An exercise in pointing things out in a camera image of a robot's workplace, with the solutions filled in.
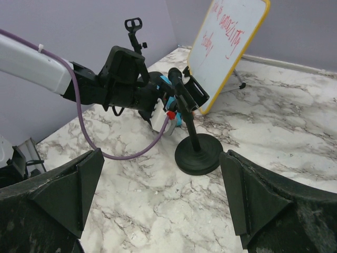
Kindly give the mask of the black microphone orange tip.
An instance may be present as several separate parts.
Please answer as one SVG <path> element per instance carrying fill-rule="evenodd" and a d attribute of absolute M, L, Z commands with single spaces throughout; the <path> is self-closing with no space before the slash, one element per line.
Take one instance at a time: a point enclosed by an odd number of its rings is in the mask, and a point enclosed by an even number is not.
<path fill-rule="evenodd" d="M 197 103 L 197 97 L 199 94 L 196 91 L 196 87 L 192 83 L 192 80 L 189 80 L 186 84 L 184 84 L 182 80 L 182 72 L 176 67 L 169 69 L 168 79 L 174 86 L 177 99 L 182 102 L 183 107 L 186 108 L 188 112 L 195 111 L 199 108 Z"/>

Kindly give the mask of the black microphone stand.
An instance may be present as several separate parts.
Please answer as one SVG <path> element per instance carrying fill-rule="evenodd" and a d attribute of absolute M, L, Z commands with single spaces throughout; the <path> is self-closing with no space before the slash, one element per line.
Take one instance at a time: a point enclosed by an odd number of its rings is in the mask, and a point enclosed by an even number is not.
<path fill-rule="evenodd" d="M 146 42 L 139 43 L 136 37 L 136 32 L 143 27 L 143 22 L 139 17 L 127 19 L 124 21 L 124 26 L 128 31 L 128 37 L 130 39 L 131 45 L 134 51 L 142 55 L 142 49 L 148 47 Z"/>
<path fill-rule="evenodd" d="M 206 175 L 220 165 L 219 156 L 223 152 L 222 144 L 212 135 L 197 133 L 193 113 L 188 112 L 177 97 L 176 100 L 189 136 L 177 145 L 174 154 L 175 162 L 186 174 Z"/>

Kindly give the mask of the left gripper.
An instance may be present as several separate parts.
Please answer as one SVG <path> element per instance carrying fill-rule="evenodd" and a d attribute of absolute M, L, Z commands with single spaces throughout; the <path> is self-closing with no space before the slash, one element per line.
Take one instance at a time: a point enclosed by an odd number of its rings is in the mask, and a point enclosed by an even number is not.
<path fill-rule="evenodd" d="M 162 99 L 164 92 L 157 88 L 157 84 L 164 81 L 161 76 L 163 75 L 158 71 L 151 71 L 149 73 L 150 80 L 145 87 L 140 88 L 141 92 L 141 108 L 138 110 L 139 115 L 144 121 L 151 125 L 150 118 L 154 111 L 154 106 L 157 100 Z"/>

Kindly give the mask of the blue-headed microphone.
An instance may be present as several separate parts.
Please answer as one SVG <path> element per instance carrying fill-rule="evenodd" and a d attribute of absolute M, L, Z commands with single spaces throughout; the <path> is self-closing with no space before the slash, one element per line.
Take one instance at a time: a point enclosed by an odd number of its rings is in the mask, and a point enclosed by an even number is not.
<path fill-rule="evenodd" d="M 177 127 L 182 126 L 182 117 L 181 113 L 178 111 L 178 105 L 177 105 L 177 100 L 174 96 L 174 86 L 172 82 L 164 75 L 159 75 L 159 77 L 156 78 L 156 84 L 157 84 L 157 89 L 160 91 L 162 99 L 165 104 L 165 108 L 169 111 L 175 112 L 176 114 L 176 119 Z"/>

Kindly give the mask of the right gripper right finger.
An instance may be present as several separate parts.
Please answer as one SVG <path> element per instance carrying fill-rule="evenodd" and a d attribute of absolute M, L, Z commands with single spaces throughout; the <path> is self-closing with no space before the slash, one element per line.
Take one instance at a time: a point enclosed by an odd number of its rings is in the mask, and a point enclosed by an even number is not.
<path fill-rule="evenodd" d="M 248 252 L 336 252 L 336 193 L 228 150 L 220 154 L 234 232 Z"/>

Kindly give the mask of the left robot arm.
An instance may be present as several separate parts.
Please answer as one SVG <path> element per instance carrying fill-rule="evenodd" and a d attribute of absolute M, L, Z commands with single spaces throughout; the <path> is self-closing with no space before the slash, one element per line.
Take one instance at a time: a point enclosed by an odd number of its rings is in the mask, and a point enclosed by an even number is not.
<path fill-rule="evenodd" d="M 1 71 L 30 81 L 79 105 L 102 105 L 138 110 L 159 131 L 174 112 L 165 108 L 165 95 L 155 82 L 158 72 L 149 73 L 145 58 L 127 48 L 113 46 L 99 74 L 1 30 Z"/>

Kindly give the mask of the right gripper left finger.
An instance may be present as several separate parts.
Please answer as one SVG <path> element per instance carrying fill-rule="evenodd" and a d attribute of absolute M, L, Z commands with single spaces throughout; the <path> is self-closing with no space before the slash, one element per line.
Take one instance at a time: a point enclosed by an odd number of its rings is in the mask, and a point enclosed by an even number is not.
<path fill-rule="evenodd" d="M 84 252 L 84 231 L 103 169 L 101 149 L 1 188 L 1 252 Z"/>

